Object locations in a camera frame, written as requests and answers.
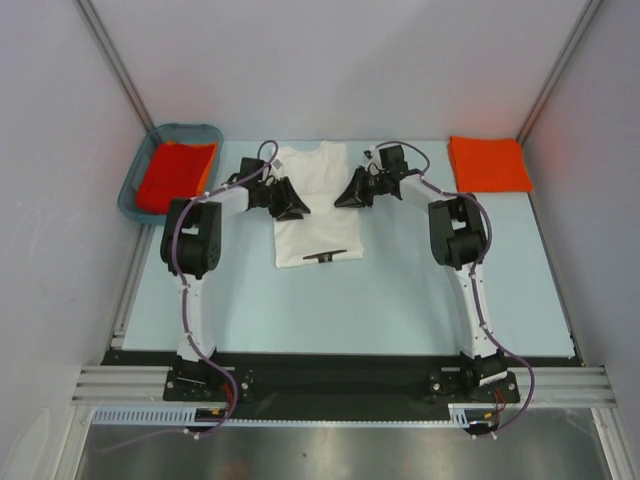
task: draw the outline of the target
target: black clamp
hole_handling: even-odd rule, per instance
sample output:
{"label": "black clamp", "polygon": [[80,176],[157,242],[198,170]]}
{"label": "black clamp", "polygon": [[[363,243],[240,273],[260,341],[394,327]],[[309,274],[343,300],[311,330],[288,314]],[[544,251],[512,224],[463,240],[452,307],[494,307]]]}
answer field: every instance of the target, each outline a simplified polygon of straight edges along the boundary
{"label": "black clamp", "polygon": [[[242,180],[264,167],[265,162],[258,158],[244,157],[240,171],[229,179]],[[276,179],[267,176],[265,180],[258,175],[243,187],[249,191],[249,209],[267,208],[269,214],[278,221],[302,220],[303,214],[311,213],[309,207],[300,199],[288,177]]]}
{"label": "black clamp", "polygon": [[[404,159],[404,150],[400,145],[382,148],[379,153],[382,169],[372,173],[371,167],[356,168],[349,185],[334,202],[336,208],[371,207],[373,206],[373,197],[376,195],[391,194],[402,200],[400,180],[409,175],[420,173],[420,170],[409,169],[409,165]],[[367,158],[372,158],[369,150],[364,154]]]}

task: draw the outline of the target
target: folded orange cloth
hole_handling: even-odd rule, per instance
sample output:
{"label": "folded orange cloth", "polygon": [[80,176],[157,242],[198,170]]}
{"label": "folded orange cloth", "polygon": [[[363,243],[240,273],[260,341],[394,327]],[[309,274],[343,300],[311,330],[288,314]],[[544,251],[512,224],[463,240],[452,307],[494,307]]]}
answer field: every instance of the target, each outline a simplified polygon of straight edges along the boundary
{"label": "folded orange cloth", "polygon": [[451,137],[449,159],[459,192],[530,192],[520,144],[512,138]]}
{"label": "folded orange cloth", "polygon": [[183,145],[168,142],[160,145],[138,188],[136,205],[147,212],[165,214],[174,198],[202,194],[217,147],[217,143]]}

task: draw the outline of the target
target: black bracket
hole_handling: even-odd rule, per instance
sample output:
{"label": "black bracket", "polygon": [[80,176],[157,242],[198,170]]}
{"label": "black bracket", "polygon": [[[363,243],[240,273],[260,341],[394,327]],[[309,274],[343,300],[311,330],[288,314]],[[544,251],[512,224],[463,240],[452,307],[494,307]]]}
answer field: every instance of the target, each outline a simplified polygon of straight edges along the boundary
{"label": "black bracket", "polygon": [[[454,228],[454,220],[463,225]],[[429,233],[436,262],[456,270],[475,262],[487,245],[480,211],[466,198],[430,203]]]}

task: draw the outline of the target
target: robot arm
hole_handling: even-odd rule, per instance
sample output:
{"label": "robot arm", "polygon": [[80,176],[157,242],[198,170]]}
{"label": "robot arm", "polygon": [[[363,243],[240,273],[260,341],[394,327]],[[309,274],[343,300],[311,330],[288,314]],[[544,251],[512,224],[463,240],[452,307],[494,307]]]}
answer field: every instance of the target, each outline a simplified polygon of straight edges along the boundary
{"label": "robot arm", "polygon": [[[487,244],[478,208],[464,197],[445,197],[425,186],[420,172],[408,168],[401,146],[367,151],[365,155],[377,167],[375,173],[371,168],[358,167],[335,206],[371,207],[375,196],[391,194],[429,215],[431,252],[447,271],[462,322],[461,378],[465,388],[473,390],[503,380],[507,376],[504,353],[491,342],[481,326],[471,286],[471,268]],[[484,328],[493,334],[481,264],[476,265],[474,273]]]}
{"label": "robot arm", "polygon": [[[265,162],[262,160],[243,158],[240,171],[232,178],[242,180],[264,167]],[[190,202],[191,199],[188,198],[178,198],[171,202],[160,255],[175,276],[181,308],[186,309],[186,318],[189,319],[191,338],[204,355],[211,357],[216,350],[215,336],[211,322],[203,319],[202,288],[204,275],[214,270],[220,261],[223,221],[255,207],[267,208],[271,216],[278,221],[301,219],[304,214],[311,212],[296,194],[287,177],[274,180],[271,177],[265,179],[264,175],[252,178],[242,186],[230,187],[193,205],[177,231],[178,219]],[[171,248],[176,233],[176,257],[188,284],[188,295],[183,295],[185,287],[182,278],[177,276],[178,272],[172,261]],[[178,347],[173,370],[177,379],[187,383],[217,383],[217,379],[211,378],[215,372],[200,360],[186,336]]]}
{"label": "robot arm", "polygon": [[[400,196],[429,214],[431,251],[438,264],[445,267],[453,287],[462,322],[463,364],[473,374],[473,382],[483,386],[505,378],[507,368],[503,354],[480,326],[481,319],[471,288],[471,266],[486,247],[480,213],[468,200],[446,198],[427,188],[419,175],[411,175],[400,181]],[[454,229],[453,221],[464,226]],[[493,334],[481,264],[476,266],[474,273],[485,328]]]}

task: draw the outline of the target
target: light blue table surface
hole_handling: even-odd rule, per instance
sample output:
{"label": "light blue table surface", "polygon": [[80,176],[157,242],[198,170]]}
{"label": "light blue table surface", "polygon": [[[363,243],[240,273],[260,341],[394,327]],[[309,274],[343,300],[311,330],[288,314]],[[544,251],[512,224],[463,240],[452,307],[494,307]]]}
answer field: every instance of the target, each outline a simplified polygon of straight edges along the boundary
{"label": "light blue table surface", "polygon": [[[347,142],[355,168],[373,142]],[[311,150],[319,142],[282,142]],[[455,190],[446,142],[415,142],[431,158],[427,177]],[[259,142],[225,142],[218,184]],[[423,160],[405,149],[409,164]],[[497,337],[529,356],[573,356],[529,199],[480,194],[494,243],[485,261],[489,314]],[[427,216],[390,197],[360,210],[364,259],[276,269],[272,219],[251,210],[223,225],[222,259],[208,274],[205,314],[222,351],[455,355],[460,317],[443,267],[429,247]],[[132,308],[125,350],[175,350],[182,331],[178,293],[157,227]]]}

